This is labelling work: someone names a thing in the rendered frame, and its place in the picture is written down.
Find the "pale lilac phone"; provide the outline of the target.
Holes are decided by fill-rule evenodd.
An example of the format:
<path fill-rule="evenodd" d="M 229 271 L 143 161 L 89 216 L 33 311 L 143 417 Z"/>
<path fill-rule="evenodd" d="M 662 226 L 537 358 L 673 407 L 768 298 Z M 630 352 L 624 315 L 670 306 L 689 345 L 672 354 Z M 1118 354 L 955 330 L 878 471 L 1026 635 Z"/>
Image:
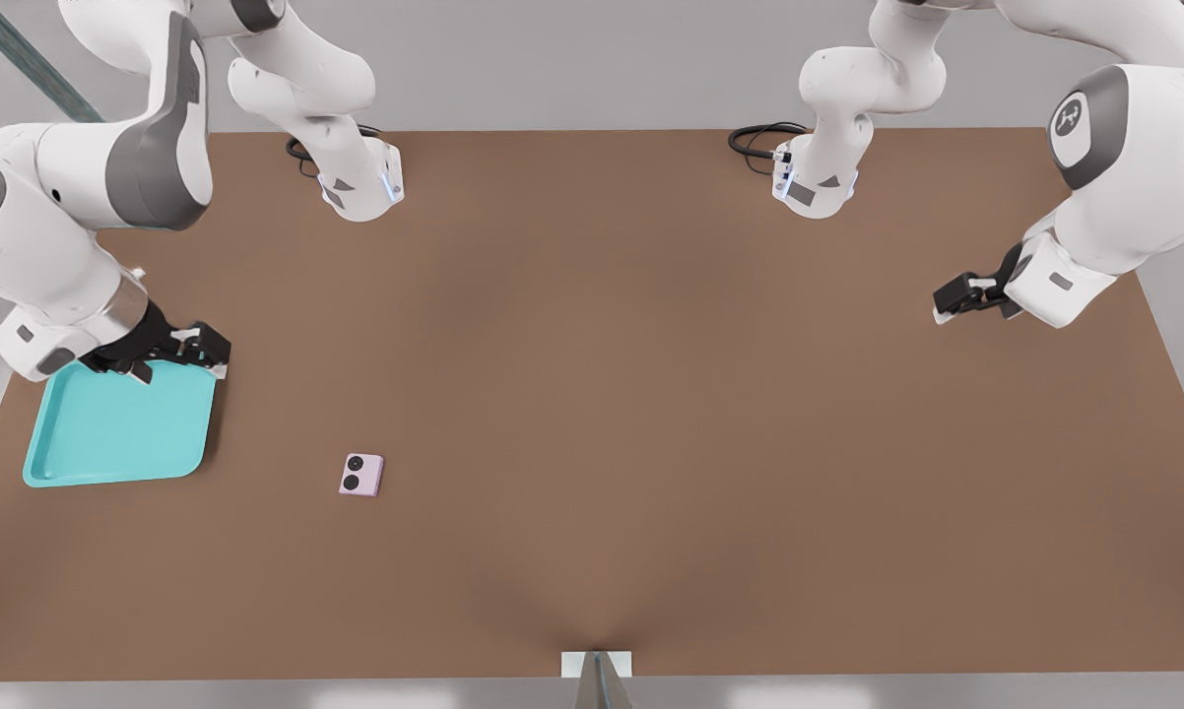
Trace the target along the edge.
<path fill-rule="evenodd" d="M 384 460 L 381 455 L 348 455 L 339 494 L 375 497 L 382 479 Z"/>

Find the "pale blue-green tray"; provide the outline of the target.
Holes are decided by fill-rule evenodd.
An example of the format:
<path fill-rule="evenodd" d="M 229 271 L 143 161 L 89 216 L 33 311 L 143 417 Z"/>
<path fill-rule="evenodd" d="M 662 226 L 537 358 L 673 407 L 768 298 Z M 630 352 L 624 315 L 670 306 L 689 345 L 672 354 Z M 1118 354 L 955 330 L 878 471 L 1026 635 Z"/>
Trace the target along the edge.
<path fill-rule="evenodd" d="M 152 383 L 73 362 L 44 386 L 22 466 L 28 486 L 182 479 L 200 466 L 217 378 L 165 360 Z"/>

